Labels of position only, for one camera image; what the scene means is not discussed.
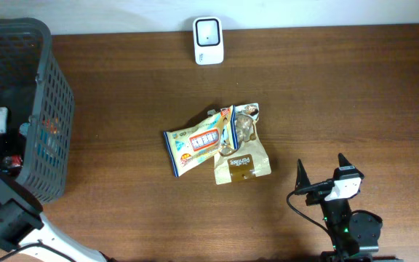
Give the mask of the orange small tissue box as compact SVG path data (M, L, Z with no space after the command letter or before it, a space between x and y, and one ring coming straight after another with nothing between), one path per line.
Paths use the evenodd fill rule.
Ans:
M60 131L58 128L58 124L59 124L58 118L55 118L54 120L45 119L42 121L42 124L47 128L47 131L49 132L49 134L52 134L52 135L60 134Z

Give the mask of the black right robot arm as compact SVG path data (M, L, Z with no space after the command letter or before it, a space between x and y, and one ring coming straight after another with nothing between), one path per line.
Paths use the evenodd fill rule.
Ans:
M338 164L333 176L322 182L311 183L300 160L297 160L295 189L287 195L288 206L299 216L327 233L332 242L332 251L324 251L320 261L398 261L395 256L376 257L383 219L366 210L352 210L349 200L360 193L364 174L350 163L343 154L338 154ZM319 205L323 224L308 217L291 202L290 197L304 195L306 205Z

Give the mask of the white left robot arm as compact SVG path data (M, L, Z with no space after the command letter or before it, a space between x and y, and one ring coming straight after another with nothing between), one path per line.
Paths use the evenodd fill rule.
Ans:
M49 222L38 199L14 180L0 174L0 250L29 255L44 262L112 261L83 246Z

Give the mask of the red black snack packet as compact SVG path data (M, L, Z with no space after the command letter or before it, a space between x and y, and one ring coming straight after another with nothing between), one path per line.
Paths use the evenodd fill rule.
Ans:
M13 171L20 170L23 167L21 155L5 156L1 161L2 170Z

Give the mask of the yellow wet wipes pack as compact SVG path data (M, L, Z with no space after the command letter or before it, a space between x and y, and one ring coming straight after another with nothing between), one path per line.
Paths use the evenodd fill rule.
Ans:
M222 108L193 127L163 134L172 171L178 178L224 148L239 148L236 106Z

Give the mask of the brown mushroom snack bag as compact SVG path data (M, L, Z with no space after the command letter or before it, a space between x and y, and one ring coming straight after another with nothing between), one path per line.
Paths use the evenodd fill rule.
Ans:
M258 103L235 107L235 131L239 148L224 148L214 156L217 185L254 179L271 174L271 166L256 124L259 120Z

